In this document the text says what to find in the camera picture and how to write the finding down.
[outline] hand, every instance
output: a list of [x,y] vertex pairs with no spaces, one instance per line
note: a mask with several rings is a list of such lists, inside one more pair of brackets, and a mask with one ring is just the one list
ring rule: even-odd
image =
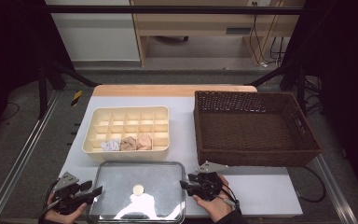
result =
[[[226,187],[228,186],[227,180],[222,175],[219,175],[219,177],[223,181],[223,189],[226,192],[229,192]],[[219,196],[210,202],[203,201],[202,198],[197,195],[193,195],[193,198],[199,206],[207,211],[213,222],[217,222],[222,217],[225,217],[228,213],[232,212],[232,206],[223,201],[223,199],[228,199],[228,196],[223,191],[220,191]]]
[[[48,196],[48,205],[53,202],[53,196],[54,196],[54,194],[50,194],[50,196]],[[67,216],[61,215],[58,212],[54,211],[53,209],[50,209],[50,210],[48,210],[48,212],[46,212],[45,219],[54,221],[54,222],[58,222],[58,223],[62,223],[62,224],[72,224],[75,222],[75,220],[78,217],[80,217],[83,214],[86,207],[87,207],[87,204],[82,203],[76,209],[76,211],[74,213],[67,215]]]

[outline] white tabletop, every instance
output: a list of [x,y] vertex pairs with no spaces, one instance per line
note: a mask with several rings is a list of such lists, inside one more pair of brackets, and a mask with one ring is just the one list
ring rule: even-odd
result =
[[[62,167],[60,176],[69,172],[80,183],[94,180],[100,163],[93,161],[83,150],[83,142],[92,112],[99,107],[164,105],[170,111],[170,146],[165,161],[178,161],[186,174],[195,174],[198,167],[194,129],[193,97],[123,97],[91,96],[89,106],[74,143]],[[293,217],[302,215],[296,192],[286,168],[230,167],[220,172],[229,182],[245,216]],[[207,217],[207,213],[186,196],[187,217]]]

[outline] round white object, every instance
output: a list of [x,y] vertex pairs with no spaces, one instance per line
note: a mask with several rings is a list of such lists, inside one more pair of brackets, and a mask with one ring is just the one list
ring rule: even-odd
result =
[[141,184],[137,184],[133,187],[132,192],[133,194],[135,194],[136,196],[140,196],[141,194],[143,194],[145,191],[145,187]]

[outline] person's left hand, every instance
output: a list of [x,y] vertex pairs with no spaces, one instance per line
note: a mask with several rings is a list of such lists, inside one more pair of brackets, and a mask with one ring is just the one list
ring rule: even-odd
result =
[[[53,202],[53,196],[54,196],[54,194],[50,194],[50,196],[48,196],[48,205]],[[61,215],[58,212],[54,211],[53,209],[50,209],[50,210],[48,210],[48,212],[46,212],[45,219],[49,220],[49,221],[62,223],[62,224],[72,224],[75,222],[75,220],[78,217],[80,217],[83,214],[86,207],[87,207],[87,204],[82,203],[76,209],[76,211],[74,213],[67,215],[67,216]]]

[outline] storage box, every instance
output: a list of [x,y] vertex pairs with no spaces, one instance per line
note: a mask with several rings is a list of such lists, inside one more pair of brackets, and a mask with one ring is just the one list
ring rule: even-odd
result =
[[179,162],[103,162],[94,182],[103,193],[89,208],[88,222],[182,223],[186,193],[179,181],[185,179]]
[[[120,141],[141,135],[151,149],[121,150]],[[104,147],[118,144],[119,151]],[[169,110],[165,106],[98,108],[92,113],[83,151],[95,161],[162,160],[170,144]]]
[[288,92],[196,91],[199,165],[304,166],[322,152]]

